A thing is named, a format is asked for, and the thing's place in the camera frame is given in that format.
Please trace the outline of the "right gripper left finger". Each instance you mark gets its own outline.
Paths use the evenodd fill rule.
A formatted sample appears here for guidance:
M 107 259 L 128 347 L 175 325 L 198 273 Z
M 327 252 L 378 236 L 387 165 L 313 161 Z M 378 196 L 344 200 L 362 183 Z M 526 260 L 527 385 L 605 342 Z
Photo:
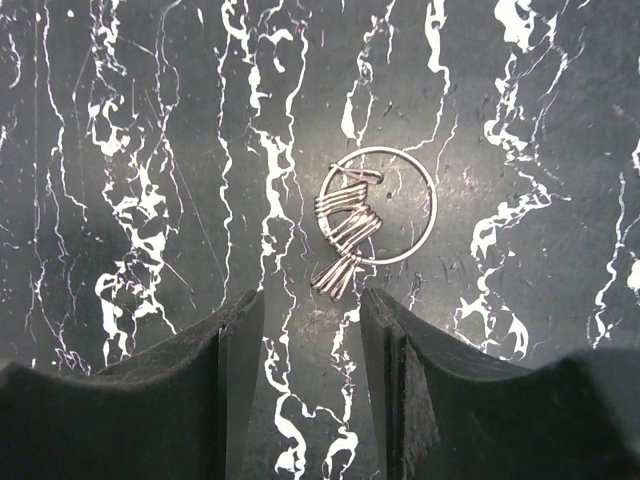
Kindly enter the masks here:
M 1 363 L 5 479 L 237 479 L 265 306 L 249 290 L 92 376 Z

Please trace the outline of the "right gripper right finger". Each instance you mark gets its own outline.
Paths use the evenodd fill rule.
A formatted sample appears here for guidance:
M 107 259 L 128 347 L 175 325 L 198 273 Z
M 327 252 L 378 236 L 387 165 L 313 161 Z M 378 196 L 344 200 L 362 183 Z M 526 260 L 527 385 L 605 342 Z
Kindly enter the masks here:
M 579 351 L 538 369 L 487 355 L 386 292 L 361 300 L 386 479 L 635 479 L 639 354 Z

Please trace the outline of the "metal keyring with clips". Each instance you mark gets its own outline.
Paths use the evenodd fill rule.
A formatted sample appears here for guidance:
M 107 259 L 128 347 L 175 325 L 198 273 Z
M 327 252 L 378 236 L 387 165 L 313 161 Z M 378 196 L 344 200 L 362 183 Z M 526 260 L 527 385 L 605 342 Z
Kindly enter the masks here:
M 375 169 L 352 168 L 351 162 L 371 154 L 386 154 L 400 158 L 417 171 L 429 196 L 429 221 L 420 237 L 409 249 L 390 258 L 362 255 L 360 245 L 370 240 L 384 225 L 380 215 L 368 202 L 370 186 L 384 182 L 384 174 Z M 337 258 L 310 281 L 311 290 L 326 295 L 331 301 L 342 299 L 361 266 L 389 266 L 401 263 L 417 253 L 427 242 L 436 224 L 438 199 L 436 184 L 426 167 L 413 155 L 390 146 L 369 146 L 354 150 L 328 167 L 318 195 L 313 201 L 314 216 L 327 243 Z

